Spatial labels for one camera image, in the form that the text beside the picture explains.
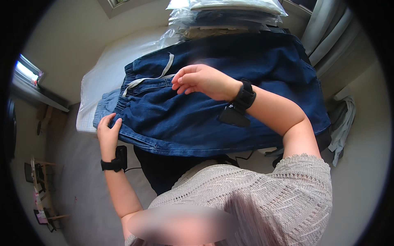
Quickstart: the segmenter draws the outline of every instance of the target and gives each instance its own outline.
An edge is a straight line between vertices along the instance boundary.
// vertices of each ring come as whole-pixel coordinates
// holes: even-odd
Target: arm
[[[190,65],[174,76],[178,94],[203,92],[214,100],[232,101],[242,82],[206,65]],[[303,110],[291,100],[253,86],[256,99],[247,113],[283,136],[284,155],[307,153],[320,157],[316,138]]]
[[[119,118],[111,129],[108,127],[108,123],[114,118],[114,116],[115,113],[112,113],[103,117],[97,127],[101,159],[105,162],[111,162],[113,159],[115,159],[119,129],[122,125],[122,119]],[[115,207],[115,211],[119,218],[121,218],[123,235],[126,239],[131,235],[126,227],[128,219],[135,213],[142,211],[143,208],[136,192],[127,180],[124,172],[105,170],[104,175],[105,179],[107,180],[108,190],[110,192],[113,206]]]

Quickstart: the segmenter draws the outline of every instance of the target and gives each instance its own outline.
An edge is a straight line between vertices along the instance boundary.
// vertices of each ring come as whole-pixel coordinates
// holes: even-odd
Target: black cable
[[[131,169],[138,169],[138,168],[142,168],[142,167],[133,167],[133,168],[129,168],[129,169],[126,169],[125,172],[127,172],[127,171],[129,171],[129,170],[131,170]]]
[[[252,154],[255,152],[256,150],[252,150],[252,152],[250,152],[250,155],[247,157],[247,158],[243,158],[243,157],[240,157],[240,156],[236,156],[235,157],[235,160],[238,162],[238,158],[240,158],[240,159],[243,159],[243,160],[249,160],[249,158],[252,156]]]

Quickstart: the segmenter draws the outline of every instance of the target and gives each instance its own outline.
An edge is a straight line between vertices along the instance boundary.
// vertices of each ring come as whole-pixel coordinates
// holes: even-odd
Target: gray floor
[[[46,160],[57,163],[54,177],[56,191],[54,206],[63,219],[63,233],[72,246],[124,245],[123,234],[100,166],[100,147],[97,138],[76,131],[75,122],[79,104],[70,107],[65,129],[49,129],[47,132]],[[132,145],[128,149],[128,167],[139,167]],[[247,157],[250,152],[230,154]],[[274,158],[266,158],[259,152],[245,161],[241,168],[260,173],[273,171]],[[126,173],[129,182],[146,209],[156,197],[141,169]]]

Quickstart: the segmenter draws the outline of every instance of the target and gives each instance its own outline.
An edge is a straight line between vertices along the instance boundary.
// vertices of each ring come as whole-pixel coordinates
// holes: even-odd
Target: hand
[[[242,82],[214,69],[197,64],[181,68],[172,80],[172,89],[178,94],[202,92],[216,101],[232,101],[237,96]]]
[[[116,146],[118,145],[118,134],[122,125],[122,118],[116,120],[112,128],[108,123],[115,117],[116,113],[104,116],[97,127],[97,136],[100,143],[101,159],[104,162],[111,162],[115,159]]]

